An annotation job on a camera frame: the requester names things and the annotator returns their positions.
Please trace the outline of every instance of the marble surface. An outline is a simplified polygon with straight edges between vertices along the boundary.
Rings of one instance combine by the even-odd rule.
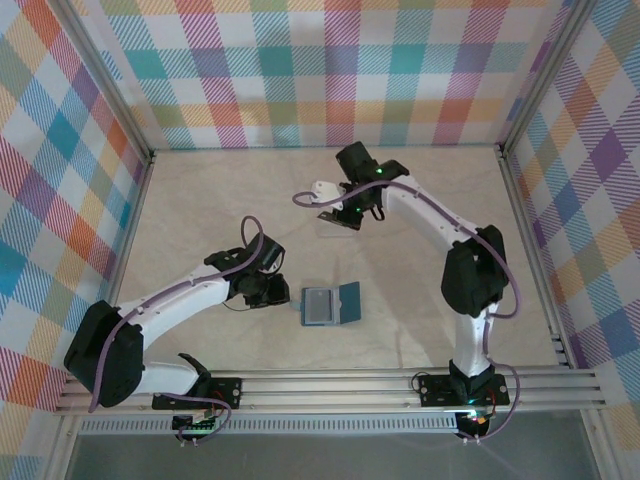
[[[300,325],[288,306],[192,317],[158,339],[147,358],[175,362],[187,352],[211,369],[446,366],[454,316],[440,293],[444,256],[400,218],[366,217],[359,233],[327,238],[317,210],[291,195],[315,180],[344,179],[338,149],[160,153],[120,292],[120,302],[187,274],[210,253],[240,246],[240,220],[257,216],[287,250],[282,268],[294,298],[302,287],[361,282],[363,319],[341,327]],[[514,320],[496,321],[490,349],[514,365],[556,363],[533,278],[490,148],[370,148],[395,158],[433,196],[478,225],[495,224],[523,292]],[[230,301],[244,308],[240,298]],[[513,307],[509,290],[502,311]]]

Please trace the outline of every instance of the beige floor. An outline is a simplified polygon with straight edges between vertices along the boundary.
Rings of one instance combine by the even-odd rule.
[[[304,328],[288,306],[236,313],[204,311],[161,337],[148,358],[188,352],[211,369],[445,366],[453,353],[453,317],[440,294],[444,256],[402,220],[368,218],[346,238],[323,238],[318,211],[291,203],[314,180],[344,179],[337,149],[162,153],[127,266],[120,301],[186,274],[212,252],[240,246],[243,215],[254,214],[286,249],[282,269],[293,297],[301,287],[360,281],[363,319]],[[502,178],[490,148],[371,148],[395,158],[459,215],[493,223],[524,294],[515,320],[500,321],[491,350],[515,365],[554,364],[548,328]],[[512,307],[512,292],[503,311]],[[241,300],[231,305],[243,308]]]

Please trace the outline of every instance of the plaid fabric backdrop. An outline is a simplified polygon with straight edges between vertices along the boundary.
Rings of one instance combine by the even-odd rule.
[[[45,0],[0,2],[0,479],[36,475],[143,165]]]
[[[189,149],[494,143],[570,2],[546,39],[561,0],[74,3],[150,141]]]
[[[640,474],[640,0],[600,0],[515,153],[571,347]]]

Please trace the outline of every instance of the aluminum rail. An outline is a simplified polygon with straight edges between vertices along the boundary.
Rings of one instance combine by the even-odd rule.
[[[338,414],[469,411],[469,406],[421,407],[409,382],[413,375],[447,374],[447,369],[321,370],[212,372],[215,377],[242,378],[239,410],[255,414]],[[505,374],[507,387],[515,380]],[[563,367],[520,367],[522,383],[519,411],[599,409],[605,406],[598,380],[591,370]],[[93,415],[141,413],[175,415],[193,411],[152,410],[152,395],[134,395],[112,408],[99,407]],[[87,414],[89,392],[71,379],[58,404],[57,414]],[[498,407],[506,411],[509,407]]]

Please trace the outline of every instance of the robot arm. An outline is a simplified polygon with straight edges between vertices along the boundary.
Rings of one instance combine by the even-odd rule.
[[[158,292],[116,307],[103,300],[89,307],[64,365],[94,393],[96,404],[112,407],[137,393],[210,395],[211,376],[190,355],[179,354],[189,367],[145,362],[144,352],[168,330],[238,294],[249,308],[289,301],[289,287],[277,272],[285,251],[259,228],[244,248],[210,255]]]
[[[502,235],[493,226],[481,229],[456,216],[431,198],[405,167],[395,160],[379,165],[360,142],[336,158],[349,183],[316,182],[312,192],[299,194],[310,194],[316,207],[333,207],[319,218],[359,230],[367,211],[378,221],[384,220],[385,211],[394,212],[446,256],[441,290],[457,314],[450,381],[459,400],[467,403],[494,375],[483,351],[483,335],[487,324],[491,328],[508,278],[486,246],[504,263]],[[339,197],[341,201],[332,202]],[[294,202],[303,204],[297,196]]]

